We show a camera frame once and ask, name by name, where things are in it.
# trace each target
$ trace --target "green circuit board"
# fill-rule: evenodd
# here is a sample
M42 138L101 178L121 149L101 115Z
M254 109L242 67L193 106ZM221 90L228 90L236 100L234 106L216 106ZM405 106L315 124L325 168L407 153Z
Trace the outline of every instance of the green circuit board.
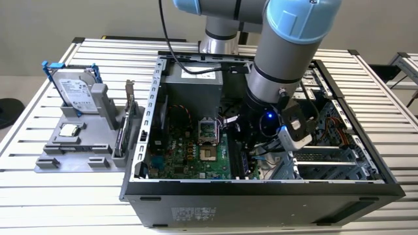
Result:
M229 156L226 135L221 134L217 146L198 146L196 136L185 137L182 130L173 130L168 136L164 156L158 169L152 168L150 177L158 179L213 179L229 180ZM257 169L248 175L257 177Z

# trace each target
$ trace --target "blue drive bracket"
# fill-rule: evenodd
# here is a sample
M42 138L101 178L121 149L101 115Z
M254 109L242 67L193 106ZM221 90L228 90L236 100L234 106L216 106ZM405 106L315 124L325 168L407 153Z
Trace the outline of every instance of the blue drive bracket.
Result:
M58 92L60 98L61 98L61 100L62 100L62 106L64 106L64 107L69 107L68 104L66 104L66 102L65 102L65 99L64 99L64 97L62 97L62 94L61 94L61 92L60 92L60 89L58 89L58 87L57 87L57 85L55 85L55 83L54 83L51 74L50 74L50 73L53 73L55 70L60 70L60 69L66 68L65 64L64 64L64 63L50 63L50 64L47 65L47 61L43 61L43 62L41 63L41 66L42 66L42 71L43 71L43 73L46 74L47 80L51 82L51 84L53 84L53 86L54 86L54 88L55 88L55 90L57 90L57 92ZM93 63L89 68L90 68L92 71L93 71L96 83L102 83L102 80L101 80L101 77L100 77L98 66ZM81 114L82 114L78 110L76 111L76 113L77 113L77 116L81 116Z
M101 77L100 77L100 71L98 71L98 66L96 65L96 63L93 63L90 65L90 68L93 70L93 74L94 74L94 79L96 79L96 83L102 83Z
M47 66L47 61L41 62L41 70L46 74L47 80L51 82L51 84L53 84L53 86L54 86L54 88L55 88L55 90L58 92L60 98L62 100L64 107L68 107L65 99L64 99L64 97L62 97L62 95L60 93L58 87L57 87L57 85L54 83L54 80L51 78L51 75L49 73L49 70L58 70L58 69L62 69L62 68L65 68L65 64L64 63L50 63L50 65Z

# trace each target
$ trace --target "slotted aluminum surface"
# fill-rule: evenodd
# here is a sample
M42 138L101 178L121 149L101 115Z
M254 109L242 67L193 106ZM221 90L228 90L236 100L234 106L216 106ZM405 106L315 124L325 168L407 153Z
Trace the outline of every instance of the slotted aluminum surface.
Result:
M134 80L134 96L145 104L156 52L162 42L85 39L72 44L61 61L100 66L108 96L124 104L124 81ZM196 44L173 43L174 51L197 51ZM241 46L253 55L256 47ZM222 228L149 230L126 203L118 201L122 173L31 172L60 117L58 94L45 81L3 141L0 157L0 228L3 234L258 234L332 235L418 234L416 120L368 70L361 58L345 50L319 50L320 59L341 89L357 119L392 170L405 197L341 228L281 230Z

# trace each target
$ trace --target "black cable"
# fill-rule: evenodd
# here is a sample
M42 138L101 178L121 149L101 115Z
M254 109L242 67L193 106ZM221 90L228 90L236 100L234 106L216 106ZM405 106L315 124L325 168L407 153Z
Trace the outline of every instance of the black cable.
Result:
M315 110L315 117L313 117L313 120L317 121L317 118L319 118L319 111L317 111L316 106L315 106L315 104L312 103L311 99L308 98L307 91L305 91L305 87L304 87L301 81L300 81L300 87L301 87L301 91L303 91L304 97L305 97L308 103L311 104L311 106L312 106L312 108L313 108L313 110Z
M404 77L401 77L401 78L399 79L399 81L396 81L396 83L389 87L389 89L393 88L393 86L397 85L397 83L401 82L401 80L403 80L405 77L407 77L407 75L405 75Z
M413 98L411 98L411 100L409 100L409 102L407 103L407 105L405 105L405 107L408 108L409 107L409 105L412 104L412 102L413 102Z
M176 61L176 63L178 64L178 66L180 66L180 68L184 70L184 72L188 73L188 74L192 74L192 75L197 75L197 74L202 74L202 73L208 73L208 72L228 71L228 69L213 68L213 69L209 69L209 70L202 70L202 71L193 72L193 71L189 71L189 70L184 67L184 65L178 62L178 60L177 60L177 58L176 58L176 55L174 55L174 52L173 52L173 50L172 50L170 43L169 43L169 40L168 40L161 0L157 1L157 5L158 5L158 16L160 16L160 18L161 18L162 32L164 32L164 37L165 37L165 42L166 42L168 50L169 50L169 52L170 52L170 56L173 57L173 60Z

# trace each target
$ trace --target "colorful wire bundle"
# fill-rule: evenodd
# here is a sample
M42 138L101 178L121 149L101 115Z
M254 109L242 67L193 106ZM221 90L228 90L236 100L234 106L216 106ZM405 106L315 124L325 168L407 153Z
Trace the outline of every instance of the colorful wire bundle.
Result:
M341 129L337 128L337 124L341 124L341 121L337 118L335 118L335 117L327 117L327 119L325 119L325 129L324 129L324 132L323 132L319 140L321 140L325 137L325 134L327 134L327 131L328 131L328 120L331 120L332 123L333 123L333 126L335 126L335 129L336 129L336 132L337 132L337 135L339 135L339 138L340 138L340 141L341 141L343 145L348 145L349 144L348 143L348 139L347 139L344 133L341 132Z
M185 113L186 113L186 115L188 115L188 122L189 122L189 126L190 126L190 115L189 115L188 109L186 109L182 105L170 105L170 106L168 107L168 109L170 109L170 108L181 108L181 109L184 109L184 111L185 111Z

